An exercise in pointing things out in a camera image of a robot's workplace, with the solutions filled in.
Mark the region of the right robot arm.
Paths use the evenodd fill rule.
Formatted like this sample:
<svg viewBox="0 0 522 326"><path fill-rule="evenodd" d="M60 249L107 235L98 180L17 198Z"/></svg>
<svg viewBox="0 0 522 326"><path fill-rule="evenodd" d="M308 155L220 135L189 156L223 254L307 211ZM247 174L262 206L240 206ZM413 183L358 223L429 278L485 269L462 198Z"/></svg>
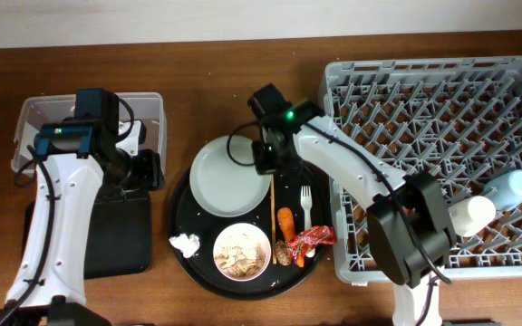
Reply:
<svg viewBox="0 0 522 326"><path fill-rule="evenodd" d="M320 168L364 210L372 257L393 283L396 325L441 325L440 284L456 235L439 182L409 175L349 138L317 104L287 101L269 83L247 101L261 129L252 145L260 175Z"/></svg>

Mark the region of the grey round plate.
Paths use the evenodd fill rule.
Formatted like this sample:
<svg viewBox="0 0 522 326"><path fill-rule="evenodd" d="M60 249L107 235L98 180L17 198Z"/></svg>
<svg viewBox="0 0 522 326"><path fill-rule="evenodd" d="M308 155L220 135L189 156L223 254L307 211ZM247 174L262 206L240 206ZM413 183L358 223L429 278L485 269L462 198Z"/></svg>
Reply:
<svg viewBox="0 0 522 326"><path fill-rule="evenodd" d="M196 155L189 171L189 185L197 203L220 217L242 216L266 197L271 177L256 173L252 140L222 136L211 140Z"/></svg>

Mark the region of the white tissue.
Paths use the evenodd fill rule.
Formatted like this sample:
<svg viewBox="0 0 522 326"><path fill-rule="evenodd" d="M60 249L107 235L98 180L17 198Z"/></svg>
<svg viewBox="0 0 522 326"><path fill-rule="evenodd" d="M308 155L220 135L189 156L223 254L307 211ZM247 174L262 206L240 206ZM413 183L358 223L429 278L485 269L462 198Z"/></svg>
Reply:
<svg viewBox="0 0 522 326"><path fill-rule="evenodd" d="M180 234L169 238L169 243L180 250L184 258L192 257L200 248L199 237L195 234Z"/></svg>

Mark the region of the white paper cup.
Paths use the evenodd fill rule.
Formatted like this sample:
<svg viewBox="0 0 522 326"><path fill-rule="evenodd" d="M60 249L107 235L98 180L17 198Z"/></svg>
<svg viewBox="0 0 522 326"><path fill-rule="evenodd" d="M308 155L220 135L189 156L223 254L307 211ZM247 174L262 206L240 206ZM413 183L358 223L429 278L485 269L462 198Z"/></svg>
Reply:
<svg viewBox="0 0 522 326"><path fill-rule="evenodd" d="M456 235L470 237L491 223L497 214L494 203L483 196L474 196L449 207Z"/></svg>

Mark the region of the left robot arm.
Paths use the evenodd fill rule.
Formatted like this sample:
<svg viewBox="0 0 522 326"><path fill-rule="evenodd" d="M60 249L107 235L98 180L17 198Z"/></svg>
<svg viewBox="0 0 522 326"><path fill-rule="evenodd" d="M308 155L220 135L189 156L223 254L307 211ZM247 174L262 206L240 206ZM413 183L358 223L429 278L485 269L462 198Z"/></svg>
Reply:
<svg viewBox="0 0 522 326"><path fill-rule="evenodd" d="M149 266L149 193L164 185L166 128L156 92L96 88L24 102L12 168L36 195L0 325L105 323L86 305L84 278Z"/></svg>

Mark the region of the light blue cup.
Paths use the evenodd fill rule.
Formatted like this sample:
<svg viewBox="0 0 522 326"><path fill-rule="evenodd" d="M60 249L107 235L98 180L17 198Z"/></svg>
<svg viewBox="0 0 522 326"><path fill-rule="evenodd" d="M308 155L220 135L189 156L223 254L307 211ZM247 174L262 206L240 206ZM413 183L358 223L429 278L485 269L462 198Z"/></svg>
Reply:
<svg viewBox="0 0 522 326"><path fill-rule="evenodd" d="M522 170L516 169L491 179L484 187L484 196L498 211L509 211L522 203Z"/></svg>

